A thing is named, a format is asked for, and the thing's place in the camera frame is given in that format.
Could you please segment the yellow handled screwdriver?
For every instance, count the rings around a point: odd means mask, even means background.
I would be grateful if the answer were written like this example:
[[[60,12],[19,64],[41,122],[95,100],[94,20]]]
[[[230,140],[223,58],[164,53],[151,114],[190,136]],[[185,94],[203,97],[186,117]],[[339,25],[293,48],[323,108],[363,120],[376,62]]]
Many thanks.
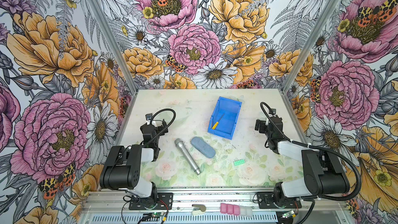
[[[214,125],[212,126],[212,129],[215,130],[216,127],[218,126],[219,122],[221,121],[221,119],[223,118],[224,113],[219,117],[219,119],[214,123]]]

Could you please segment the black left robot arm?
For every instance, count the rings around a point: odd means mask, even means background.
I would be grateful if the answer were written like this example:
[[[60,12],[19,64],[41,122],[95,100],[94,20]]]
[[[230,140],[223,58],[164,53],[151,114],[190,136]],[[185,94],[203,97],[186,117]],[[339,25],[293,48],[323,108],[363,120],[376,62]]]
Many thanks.
[[[141,166],[158,159],[159,137],[168,132],[166,126],[165,120],[142,125],[142,144],[113,146],[105,161],[99,177],[100,187],[124,191],[132,197],[137,197],[136,203],[130,204],[133,210],[154,209],[160,202],[155,183],[141,176]]]

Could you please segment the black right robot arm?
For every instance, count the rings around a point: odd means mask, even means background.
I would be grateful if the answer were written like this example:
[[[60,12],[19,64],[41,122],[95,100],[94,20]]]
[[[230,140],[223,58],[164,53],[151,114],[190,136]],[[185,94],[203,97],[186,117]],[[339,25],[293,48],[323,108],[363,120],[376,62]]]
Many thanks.
[[[324,198],[332,201],[349,199],[349,180],[340,162],[340,156],[323,147],[292,141],[280,130],[282,119],[272,116],[256,120],[255,130],[267,136],[265,147],[278,155],[301,162],[303,177],[280,181],[269,197],[277,207],[294,206],[299,199]]]

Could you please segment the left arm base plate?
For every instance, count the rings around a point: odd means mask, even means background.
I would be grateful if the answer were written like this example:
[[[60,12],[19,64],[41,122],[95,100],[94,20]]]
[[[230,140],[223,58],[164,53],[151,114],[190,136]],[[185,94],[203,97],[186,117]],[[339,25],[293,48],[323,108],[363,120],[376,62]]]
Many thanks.
[[[171,192],[158,193],[149,198],[133,199],[129,202],[129,210],[131,211],[166,211],[171,210],[173,205],[174,194]]]

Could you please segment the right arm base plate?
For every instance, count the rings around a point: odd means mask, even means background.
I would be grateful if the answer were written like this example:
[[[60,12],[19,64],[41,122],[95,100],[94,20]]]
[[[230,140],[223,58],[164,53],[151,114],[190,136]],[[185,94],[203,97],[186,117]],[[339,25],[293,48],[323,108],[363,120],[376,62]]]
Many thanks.
[[[271,192],[257,192],[256,198],[260,209],[302,208],[298,198],[279,197]]]

